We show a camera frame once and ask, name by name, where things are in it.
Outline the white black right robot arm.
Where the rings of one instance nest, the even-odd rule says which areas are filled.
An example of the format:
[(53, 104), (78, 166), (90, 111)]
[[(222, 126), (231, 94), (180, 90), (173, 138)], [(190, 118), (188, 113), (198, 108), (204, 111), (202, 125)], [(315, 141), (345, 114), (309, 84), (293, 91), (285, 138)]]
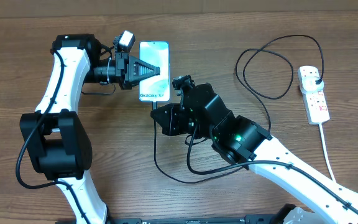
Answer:
[(296, 157), (256, 122), (234, 116), (209, 83), (184, 84), (179, 89), (180, 103), (150, 113), (165, 135), (208, 138), (228, 162), (220, 171), (245, 167), (286, 190), (325, 223), (358, 223), (358, 193)]

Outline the Galaxy S24 smartphone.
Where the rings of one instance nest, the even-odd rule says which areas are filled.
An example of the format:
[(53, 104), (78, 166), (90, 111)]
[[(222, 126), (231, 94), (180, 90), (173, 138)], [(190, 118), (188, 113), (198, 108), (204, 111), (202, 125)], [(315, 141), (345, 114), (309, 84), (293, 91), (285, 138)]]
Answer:
[(170, 46), (166, 41), (140, 42), (139, 56), (146, 67), (141, 74), (152, 75), (139, 83), (139, 100), (163, 102), (170, 99)]

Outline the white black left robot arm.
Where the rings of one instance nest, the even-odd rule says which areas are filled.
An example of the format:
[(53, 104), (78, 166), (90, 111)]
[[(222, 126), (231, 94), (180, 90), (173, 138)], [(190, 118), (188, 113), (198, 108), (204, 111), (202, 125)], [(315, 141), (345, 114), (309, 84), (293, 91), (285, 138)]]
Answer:
[(53, 71), (48, 87), (34, 113), (21, 116), (24, 144), (16, 162), (28, 153), (34, 170), (47, 178), (41, 189), (56, 185), (75, 214), (75, 223), (112, 223), (108, 206), (97, 193), (90, 174), (93, 153), (90, 139), (78, 117), (84, 83), (119, 84), (130, 90), (142, 80), (159, 75), (160, 69), (129, 54), (135, 37), (124, 31), (113, 47), (100, 43), (93, 34), (58, 35), (52, 44)]

